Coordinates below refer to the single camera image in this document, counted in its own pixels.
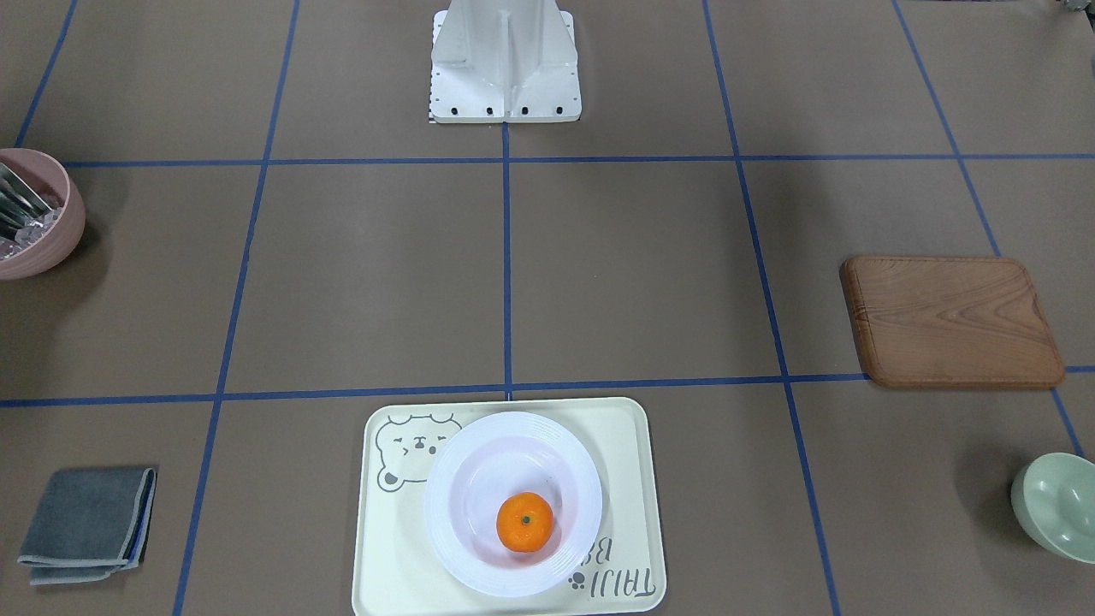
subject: white plate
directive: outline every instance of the white plate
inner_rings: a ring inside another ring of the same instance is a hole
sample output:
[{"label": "white plate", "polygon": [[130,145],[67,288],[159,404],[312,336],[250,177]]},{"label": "white plate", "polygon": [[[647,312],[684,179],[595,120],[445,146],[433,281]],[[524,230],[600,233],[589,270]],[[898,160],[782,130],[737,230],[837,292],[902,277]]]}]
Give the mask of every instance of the white plate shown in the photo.
[{"label": "white plate", "polygon": [[[518,554],[502,545],[498,509],[535,492],[551,505],[548,545]],[[499,597],[529,596],[566,580],[601,524],[601,481],[589,452],[558,423],[503,412],[477,420],[438,455],[426,481],[426,532],[445,568],[466,586]]]}]

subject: orange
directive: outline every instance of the orange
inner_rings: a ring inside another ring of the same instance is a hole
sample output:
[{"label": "orange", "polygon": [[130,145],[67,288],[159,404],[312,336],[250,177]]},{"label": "orange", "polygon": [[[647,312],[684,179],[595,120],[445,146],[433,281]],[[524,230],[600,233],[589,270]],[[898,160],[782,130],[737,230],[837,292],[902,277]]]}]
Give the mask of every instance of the orange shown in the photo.
[{"label": "orange", "polygon": [[551,537],[551,505],[533,492],[521,492],[506,499],[498,509],[498,538],[514,551],[537,551]]}]

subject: white bowl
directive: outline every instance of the white bowl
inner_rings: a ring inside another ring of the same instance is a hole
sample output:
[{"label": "white bowl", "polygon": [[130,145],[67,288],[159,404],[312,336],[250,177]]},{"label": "white bowl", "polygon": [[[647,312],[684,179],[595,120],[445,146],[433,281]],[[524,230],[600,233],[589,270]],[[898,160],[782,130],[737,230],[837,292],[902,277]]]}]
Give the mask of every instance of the white bowl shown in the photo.
[{"label": "white bowl", "polygon": [[1012,509],[1030,538],[1049,551],[1095,563],[1095,465],[1046,454],[1012,484]]},{"label": "white bowl", "polygon": [[[519,554],[498,539],[498,509],[535,492],[554,528],[542,549]],[[503,412],[472,422],[438,455],[426,480],[426,532],[445,568],[499,597],[543,592],[574,573],[601,525],[601,480],[589,452],[558,423]]]}]

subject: tray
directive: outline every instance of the tray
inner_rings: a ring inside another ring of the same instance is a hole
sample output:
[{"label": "tray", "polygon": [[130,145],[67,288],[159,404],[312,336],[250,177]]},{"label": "tray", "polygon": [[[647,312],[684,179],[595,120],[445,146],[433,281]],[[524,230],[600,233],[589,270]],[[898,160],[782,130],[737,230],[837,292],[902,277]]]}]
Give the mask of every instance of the tray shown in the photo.
[{"label": "tray", "polygon": [[[574,433],[604,491],[601,528],[585,562],[564,583],[521,598],[487,596],[452,578],[434,554],[423,514],[426,477],[445,442],[504,411],[539,414]],[[418,442],[423,448],[403,455],[402,444]],[[653,609],[665,593],[649,430],[634,400],[401,405],[366,423],[351,597],[358,616],[621,614]]]}]

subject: green bowl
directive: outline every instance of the green bowl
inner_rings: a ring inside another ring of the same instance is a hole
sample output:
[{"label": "green bowl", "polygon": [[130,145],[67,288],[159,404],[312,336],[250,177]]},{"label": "green bowl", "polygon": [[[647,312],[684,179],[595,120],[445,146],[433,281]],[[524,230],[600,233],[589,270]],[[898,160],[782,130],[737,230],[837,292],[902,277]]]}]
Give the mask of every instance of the green bowl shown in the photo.
[{"label": "green bowl", "polygon": [[1095,565],[1095,464],[1072,454],[1039,457],[1015,476],[1012,509],[1041,547]]}]

